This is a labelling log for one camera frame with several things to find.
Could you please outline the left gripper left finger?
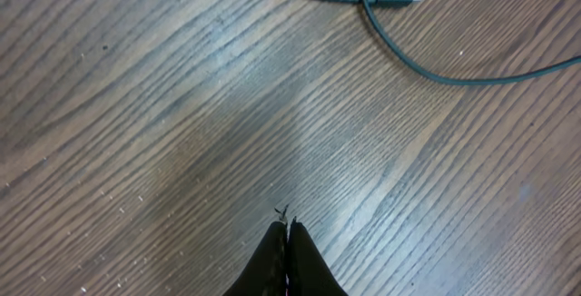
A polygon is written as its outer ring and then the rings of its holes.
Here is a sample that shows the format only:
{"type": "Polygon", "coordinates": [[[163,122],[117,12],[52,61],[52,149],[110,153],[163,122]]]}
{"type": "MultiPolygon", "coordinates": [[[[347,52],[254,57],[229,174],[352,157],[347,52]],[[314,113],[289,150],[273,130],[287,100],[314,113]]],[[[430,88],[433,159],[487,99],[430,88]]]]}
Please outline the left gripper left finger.
{"type": "Polygon", "coordinates": [[[287,225],[273,222],[224,296],[285,296],[287,225]]]}

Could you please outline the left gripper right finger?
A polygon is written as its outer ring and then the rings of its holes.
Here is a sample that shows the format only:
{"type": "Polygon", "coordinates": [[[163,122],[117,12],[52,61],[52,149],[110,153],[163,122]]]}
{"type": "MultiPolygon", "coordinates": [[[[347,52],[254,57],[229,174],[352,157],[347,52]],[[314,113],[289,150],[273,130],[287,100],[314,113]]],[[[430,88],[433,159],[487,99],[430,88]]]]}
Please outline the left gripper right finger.
{"type": "Polygon", "coordinates": [[[286,274],[290,296],[347,296],[334,278],[308,230],[296,219],[290,224],[286,274]]]}

